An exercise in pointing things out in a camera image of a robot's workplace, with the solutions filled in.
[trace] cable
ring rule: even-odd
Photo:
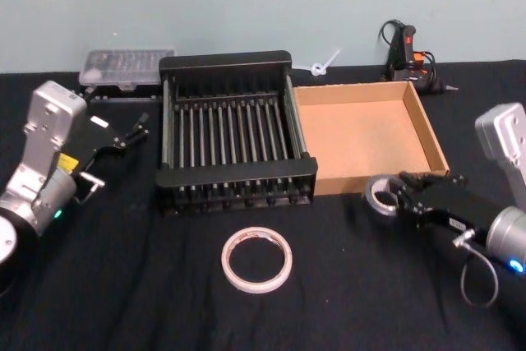
[[[487,267],[490,268],[491,275],[493,276],[493,284],[495,285],[495,288],[493,290],[493,295],[491,296],[491,299],[489,299],[485,303],[474,303],[470,298],[468,298],[468,295],[466,294],[466,288],[465,288],[465,282],[466,282],[466,273],[468,272],[468,261],[464,263],[464,266],[462,266],[462,275],[460,276],[460,292],[462,293],[462,298],[464,301],[472,307],[483,307],[488,308],[490,307],[495,301],[497,296],[499,295],[499,278],[496,275],[495,267],[493,267],[493,264],[490,262],[489,259],[487,259],[483,254],[475,250],[473,247],[471,247],[466,242],[475,236],[475,231],[473,229],[469,229],[466,232],[462,233],[460,236],[458,236],[455,240],[453,240],[453,244],[457,248],[463,248],[464,250],[468,251],[472,255],[476,256],[480,260],[482,260]]]
[[[435,55],[433,55],[433,53],[430,51],[415,51],[415,53],[420,53],[429,61],[429,64],[431,66],[431,75],[429,77],[429,81],[427,82],[426,90],[430,90],[435,84],[436,79]]]
[[[385,27],[387,25],[393,25],[395,28],[404,28],[405,25],[399,20],[388,20],[384,23],[384,25],[381,26],[380,31],[378,32],[378,36],[381,36],[381,38],[387,43],[387,45],[391,46],[391,42],[387,40],[384,33]]]

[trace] black cable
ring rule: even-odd
[[[420,53],[422,56],[424,56],[431,66],[431,75],[429,76],[429,81],[427,82],[426,90],[431,90],[433,85],[435,84],[436,79],[436,69],[435,69],[435,55],[429,51],[415,51],[415,53]]]
[[[384,23],[384,25],[381,26],[380,31],[378,32],[378,36],[379,37],[381,36],[381,38],[387,43],[387,45],[391,46],[391,42],[387,40],[387,38],[385,37],[385,33],[384,33],[385,27],[387,25],[392,25],[395,28],[397,27],[404,28],[405,25],[399,20],[388,20]]]

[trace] table surface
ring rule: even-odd
[[[377,81],[381,67],[332,67],[326,76],[293,72],[294,85]],[[505,175],[486,160],[475,118],[500,103],[526,101],[526,62],[438,65],[459,91],[422,98],[451,170],[468,188],[513,204]],[[0,180],[20,160],[30,92],[53,79],[77,87],[76,73],[0,76]],[[24,283],[0,299],[0,349],[522,349],[524,282],[499,271],[498,303],[464,303],[459,274],[465,254],[452,233],[377,228],[360,196],[316,198],[310,206],[163,218],[155,208],[158,102],[97,102],[90,108],[127,130],[147,111],[149,140],[93,173],[107,182],[85,206],[67,206],[44,235]],[[235,231],[266,226],[293,251],[287,282],[266,295],[237,291],[220,253]],[[234,252],[251,279],[271,276],[283,257],[263,242]],[[483,267],[468,291],[491,292]]]

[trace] power cord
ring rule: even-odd
[[[384,23],[384,25],[381,26],[380,32],[378,33],[378,35],[381,36],[381,38],[387,43],[387,45],[391,46],[391,43],[392,43],[393,40],[389,41],[385,37],[385,28],[388,25],[392,25],[395,28],[395,33],[396,33],[396,30],[402,30],[405,27],[405,24],[402,21],[400,21],[400,20],[388,20],[388,21],[386,21]],[[429,80],[428,80],[427,85],[426,85],[426,90],[431,90],[432,87],[435,85],[435,82],[436,82],[436,68],[435,68],[436,61],[435,61],[435,55],[433,55],[433,53],[431,51],[413,51],[413,53],[421,54],[429,62],[429,65],[430,65],[430,68],[431,68],[431,71],[430,71],[431,74],[429,76]]]

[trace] blue led light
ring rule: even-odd
[[[524,271],[524,268],[523,266],[520,264],[519,261],[516,261],[515,259],[512,259],[510,261],[510,267],[515,270],[515,271],[518,271],[519,273],[522,273]]]

